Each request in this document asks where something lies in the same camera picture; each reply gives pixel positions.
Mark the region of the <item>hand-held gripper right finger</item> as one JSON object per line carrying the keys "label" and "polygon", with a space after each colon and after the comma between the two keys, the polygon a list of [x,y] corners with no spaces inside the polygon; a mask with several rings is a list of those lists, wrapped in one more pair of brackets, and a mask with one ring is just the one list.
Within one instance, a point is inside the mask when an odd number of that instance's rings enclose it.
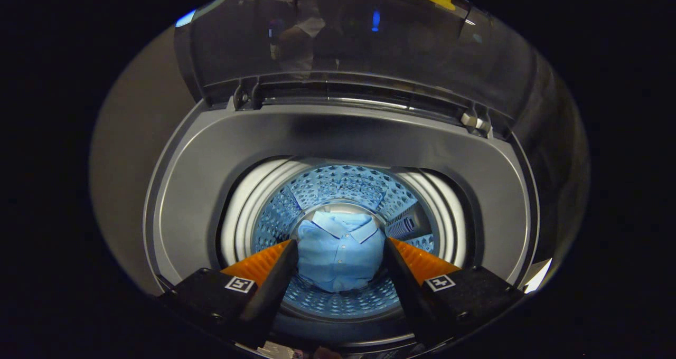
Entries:
{"label": "hand-held gripper right finger", "polygon": [[427,348],[472,335],[524,298],[483,266],[460,268],[392,237],[384,242],[382,262],[413,335]]}

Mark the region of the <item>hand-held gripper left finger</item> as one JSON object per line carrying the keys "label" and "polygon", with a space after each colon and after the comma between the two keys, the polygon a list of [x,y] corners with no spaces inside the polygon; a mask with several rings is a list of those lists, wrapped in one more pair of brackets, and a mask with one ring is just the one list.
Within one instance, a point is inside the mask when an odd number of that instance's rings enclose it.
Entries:
{"label": "hand-held gripper left finger", "polygon": [[298,263],[295,240],[222,270],[201,268],[159,296],[184,322],[225,344],[263,347]]}

